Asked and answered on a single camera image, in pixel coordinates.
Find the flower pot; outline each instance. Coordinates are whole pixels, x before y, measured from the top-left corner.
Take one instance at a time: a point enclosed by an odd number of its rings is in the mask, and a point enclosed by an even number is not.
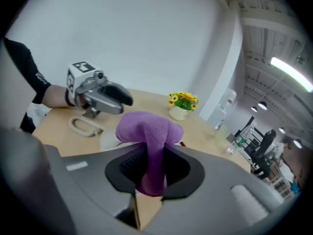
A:
[[[188,110],[184,110],[176,105],[172,106],[171,109],[169,110],[169,114],[173,119],[176,120],[184,120],[185,117],[188,114]]]

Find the purple towel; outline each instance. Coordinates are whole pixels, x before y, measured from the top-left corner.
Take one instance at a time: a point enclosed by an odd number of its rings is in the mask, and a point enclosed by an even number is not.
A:
[[[167,118],[149,112],[130,112],[122,117],[116,128],[116,136],[122,142],[147,144],[148,169],[137,190],[148,196],[162,195],[166,187],[163,170],[164,144],[181,141],[183,128]]]

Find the ceiling light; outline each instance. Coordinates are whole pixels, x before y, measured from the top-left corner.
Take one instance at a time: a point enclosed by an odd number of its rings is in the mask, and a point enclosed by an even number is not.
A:
[[[284,133],[284,134],[286,133],[286,131],[285,131],[285,128],[284,128],[284,127],[280,127],[280,128],[279,128],[279,130],[280,130],[280,132],[281,132],[281,133]]]
[[[298,148],[300,148],[300,149],[302,148],[302,144],[301,144],[302,142],[301,142],[300,139],[296,139],[296,140],[294,140],[293,142],[294,142],[294,144],[295,144]]]
[[[260,106],[263,110],[267,110],[268,109],[268,106],[266,105],[266,103],[264,101],[259,102],[258,106]]]
[[[299,84],[301,84],[308,92],[313,91],[313,84],[294,67],[290,66],[289,64],[286,64],[285,62],[281,61],[276,57],[272,57],[270,64],[276,66],[278,69],[281,69],[282,71],[287,73]]]
[[[255,106],[251,107],[251,109],[252,109],[254,112],[258,112],[258,109],[257,109]]]

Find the clear plastic bottle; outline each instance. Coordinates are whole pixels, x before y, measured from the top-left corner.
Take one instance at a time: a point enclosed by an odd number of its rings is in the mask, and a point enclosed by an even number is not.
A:
[[[243,147],[243,145],[246,143],[246,141],[249,139],[250,135],[254,131],[255,126],[255,121],[253,121],[251,125],[248,125],[227,148],[227,152],[230,154],[234,154],[238,149],[241,149],[241,147]]]

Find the white column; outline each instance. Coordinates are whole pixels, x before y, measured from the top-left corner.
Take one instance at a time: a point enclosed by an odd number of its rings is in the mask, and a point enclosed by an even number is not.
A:
[[[243,41],[238,8],[225,13],[206,67],[197,75],[191,92],[201,103],[197,112],[207,120],[223,96],[236,68]]]

